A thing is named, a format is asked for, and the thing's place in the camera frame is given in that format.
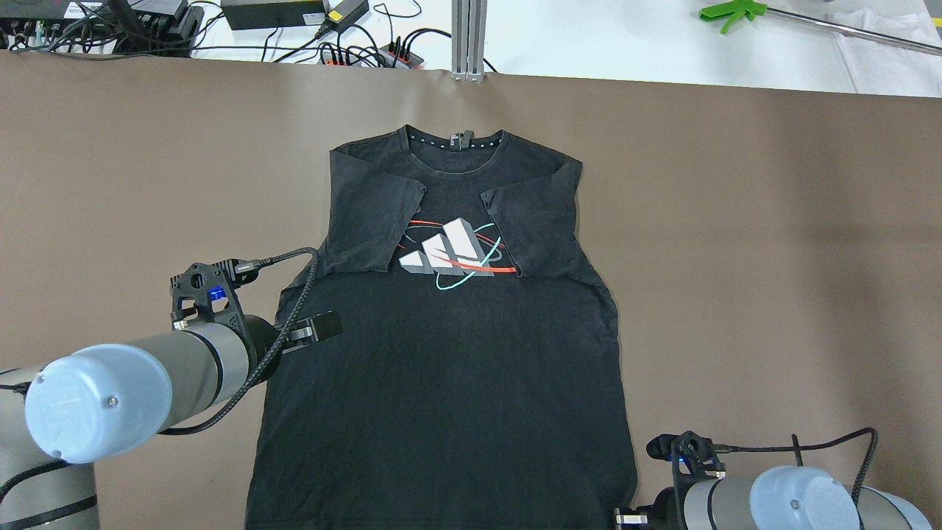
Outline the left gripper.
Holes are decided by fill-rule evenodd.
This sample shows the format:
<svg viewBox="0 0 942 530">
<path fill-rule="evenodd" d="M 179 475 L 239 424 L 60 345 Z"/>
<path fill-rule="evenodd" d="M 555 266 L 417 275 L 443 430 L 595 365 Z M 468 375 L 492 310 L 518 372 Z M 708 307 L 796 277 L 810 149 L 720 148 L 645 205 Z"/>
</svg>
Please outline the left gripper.
<svg viewBox="0 0 942 530">
<path fill-rule="evenodd" d="M 286 342 L 290 345 L 310 345 L 314 342 L 323 342 L 323 340 L 333 338 L 343 332 L 339 313 L 334 310 L 298 319 L 292 325 L 286 325 L 285 329 L 287 331 Z M 244 315 L 242 319 L 242 338 L 247 345 L 249 362 L 246 381 L 249 381 L 250 376 L 265 358 L 270 347 L 278 339 L 279 334 L 280 330 L 265 319 L 255 315 Z M 278 370 L 280 358 L 282 358 L 282 353 L 276 353 L 273 360 L 262 370 L 261 375 L 255 377 L 253 384 L 268 381 Z"/>
</svg>

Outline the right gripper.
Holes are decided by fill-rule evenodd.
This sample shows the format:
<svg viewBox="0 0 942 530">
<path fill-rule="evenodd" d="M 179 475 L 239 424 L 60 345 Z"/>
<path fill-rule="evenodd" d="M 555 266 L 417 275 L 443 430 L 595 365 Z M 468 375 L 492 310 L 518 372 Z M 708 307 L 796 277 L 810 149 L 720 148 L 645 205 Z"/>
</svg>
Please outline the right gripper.
<svg viewBox="0 0 942 530">
<path fill-rule="evenodd" d="M 674 487 L 657 494 L 650 509 L 615 509 L 615 526 L 650 526 L 652 529 L 686 529 L 682 503 Z"/>
</svg>

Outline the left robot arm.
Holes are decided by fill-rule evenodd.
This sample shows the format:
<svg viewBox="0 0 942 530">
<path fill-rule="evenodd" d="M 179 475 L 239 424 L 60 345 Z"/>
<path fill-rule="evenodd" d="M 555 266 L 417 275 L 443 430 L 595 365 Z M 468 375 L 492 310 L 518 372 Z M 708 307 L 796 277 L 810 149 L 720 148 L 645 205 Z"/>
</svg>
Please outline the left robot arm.
<svg viewBox="0 0 942 530">
<path fill-rule="evenodd" d="M 2 527 L 98 529 L 94 464 L 212 407 L 228 412 L 280 353 L 339 335 L 330 311 L 242 331 L 188 321 L 128 343 L 85 347 L 2 372 Z"/>
</svg>

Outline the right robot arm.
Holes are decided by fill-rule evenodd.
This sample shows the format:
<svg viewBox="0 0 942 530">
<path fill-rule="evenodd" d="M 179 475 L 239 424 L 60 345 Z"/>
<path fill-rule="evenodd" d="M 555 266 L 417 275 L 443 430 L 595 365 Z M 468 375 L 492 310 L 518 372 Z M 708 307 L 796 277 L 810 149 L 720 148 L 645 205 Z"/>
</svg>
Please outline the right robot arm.
<svg viewBox="0 0 942 530">
<path fill-rule="evenodd" d="M 857 499 L 819 467 L 680 482 L 638 509 L 616 509 L 616 529 L 931 529 L 902 497 L 861 487 Z"/>
</svg>

